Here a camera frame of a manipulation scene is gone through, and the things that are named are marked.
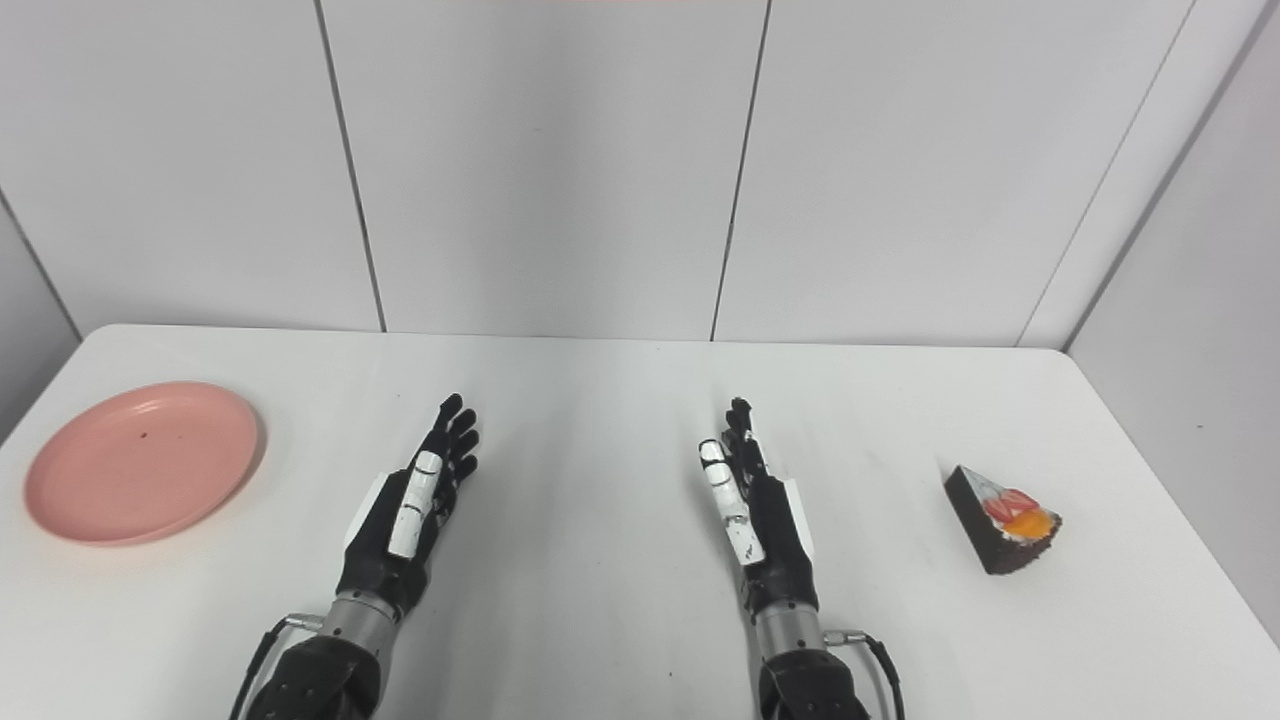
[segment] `white table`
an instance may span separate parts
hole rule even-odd
[[[22,480],[45,439],[170,379],[259,410],[248,484],[138,547],[35,527]],[[480,413],[480,471],[380,720],[750,720],[749,635],[696,459],[735,393],[801,482],[824,624],[888,643],[911,717],[1280,716],[1280,652],[1062,355],[116,325],[0,448],[0,717],[225,717],[260,634],[328,607],[371,478],[452,391]],[[956,462],[1062,514],[1044,557],[983,574],[942,492]]]

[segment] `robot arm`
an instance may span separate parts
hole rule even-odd
[[[321,619],[291,615],[282,625],[316,630],[280,655],[248,708],[251,720],[367,720],[381,701],[401,621],[428,584],[426,560],[457,502],[458,486],[476,469],[476,414],[462,397],[440,405],[431,432],[410,466],[387,478],[347,546],[337,597]],[[273,633],[278,634],[282,625]],[[257,665],[274,642],[264,638],[237,697],[239,719]]]
[[[827,646],[874,641],[865,633],[823,633],[813,561],[787,487],[769,471],[750,413],[745,400],[735,398],[726,413],[723,442],[703,441],[699,456],[742,569],[742,606],[763,659],[760,714],[764,720],[867,720],[852,674]],[[876,646],[879,659],[883,646]],[[897,697],[896,673],[891,664],[884,669]]]

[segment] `cable connector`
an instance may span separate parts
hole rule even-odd
[[[319,633],[320,628],[324,626],[324,618],[307,612],[289,612],[284,616],[284,624],[308,633]]]

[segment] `white finger segment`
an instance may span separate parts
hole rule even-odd
[[[396,524],[392,525],[392,539],[387,543],[387,552],[406,560],[417,553],[417,539],[422,534],[422,523],[431,511],[431,497],[435,495],[435,484],[440,480],[443,466],[444,460],[439,455],[426,450],[417,454],[413,471],[404,487],[404,500],[396,512]]]
[[[764,560],[764,548],[760,547],[760,538],[755,536],[755,527],[751,525],[751,511],[742,500],[742,493],[733,482],[733,473],[724,462],[724,450],[719,442],[709,439],[698,447],[698,454],[703,459],[703,471],[712,484],[712,496],[716,498],[716,507],[719,510],[721,520],[724,521],[724,534],[733,547],[740,565],[754,565]]]

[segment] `black cable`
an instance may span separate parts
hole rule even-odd
[[[257,678],[257,673],[262,669],[262,662],[266,661],[266,656],[275,647],[275,641],[280,639],[280,633],[284,632],[287,623],[284,618],[275,624],[274,628],[268,630],[261,642],[257,643],[257,650],[253,651],[253,659],[248,661],[248,667],[244,670],[244,682],[241,684],[241,689],[236,693],[236,702],[232,705],[230,720],[239,720],[241,708],[244,706],[244,698],[248,696],[248,689],[253,687],[253,678]]]
[[[888,687],[893,691],[893,714],[897,715],[897,720],[906,720],[906,710],[902,707],[902,687],[899,684],[897,667],[893,666],[893,659],[888,656],[888,650],[884,643],[878,639],[863,634],[867,641],[867,650],[872,651],[876,656],[876,661],[879,662],[881,670],[884,673],[884,679],[888,680]]]

